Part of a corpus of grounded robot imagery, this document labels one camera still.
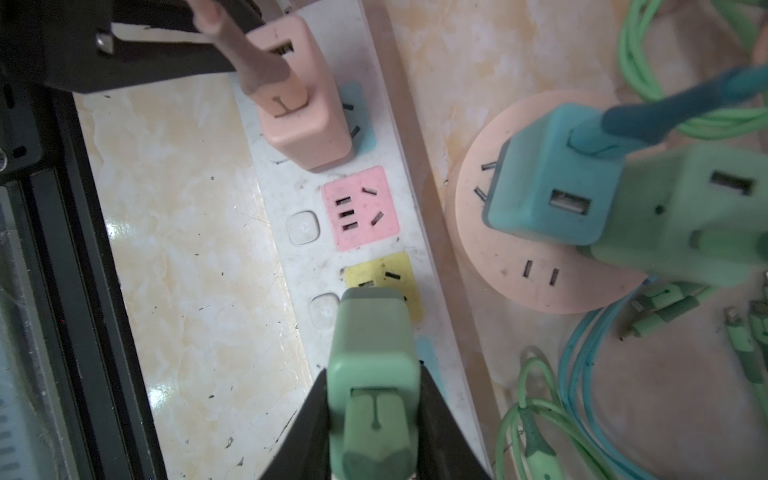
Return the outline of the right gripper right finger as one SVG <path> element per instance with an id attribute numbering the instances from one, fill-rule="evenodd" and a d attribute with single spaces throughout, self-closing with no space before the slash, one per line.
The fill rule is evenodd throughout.
<path id="1" fill-rule="evenodd" d="M 416 479 L 490 479 L 425 365 L 421 365 L 417 427 Z"/>

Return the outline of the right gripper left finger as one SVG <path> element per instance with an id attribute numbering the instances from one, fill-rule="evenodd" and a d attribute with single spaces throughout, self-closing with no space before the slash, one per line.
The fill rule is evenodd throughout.
<path id="1" fill-rule="evenodd" d="M 331 479 L 327 371 L 322 370 L 261 479 Z"/>

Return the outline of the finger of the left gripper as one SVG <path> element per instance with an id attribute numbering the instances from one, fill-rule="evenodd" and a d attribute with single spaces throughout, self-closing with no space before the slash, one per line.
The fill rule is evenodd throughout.
<path id="1" fill-rule="evenodd" d="M 196 30 L 185 1 L 4 1 L 1 75 L 87 94 L 234 69 L 210 44 L 122 40 L 116 24 Z"/>

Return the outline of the pink charger plug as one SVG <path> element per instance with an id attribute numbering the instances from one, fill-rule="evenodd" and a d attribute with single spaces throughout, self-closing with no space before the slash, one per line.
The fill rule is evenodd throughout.
<path id="1" fill-rule="evenodd" d="M 190 1 L 197 30 L 234 66 L 265 141 L 310 172 L 351 160 L 353 141 L 332 70 L 306 21 L 284 16 L 249 33 L 217 1 Z"/>

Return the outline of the teal charger plug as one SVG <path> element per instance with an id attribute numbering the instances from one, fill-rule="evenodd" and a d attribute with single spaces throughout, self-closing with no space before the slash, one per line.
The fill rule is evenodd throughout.
<path id="1" fill-rule="evenodd" d="M 648 103 L 607 110 L 558 105 L 502 145 L 484 200 L 484 224 L 534 241 L 591 245 L 602 236 L 629 154 L 766 87 L 766 67 L 737 67 Z"/>

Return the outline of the light green charger plug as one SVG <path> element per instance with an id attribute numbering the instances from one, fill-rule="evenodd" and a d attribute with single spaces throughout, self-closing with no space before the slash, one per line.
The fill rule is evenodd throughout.
<path id="1" fill-rule="evenodd" d="M 626 164 L 601 238 L 601 262 L 716 287 L 767 265 L 767 157 L 705 142 Z"/>

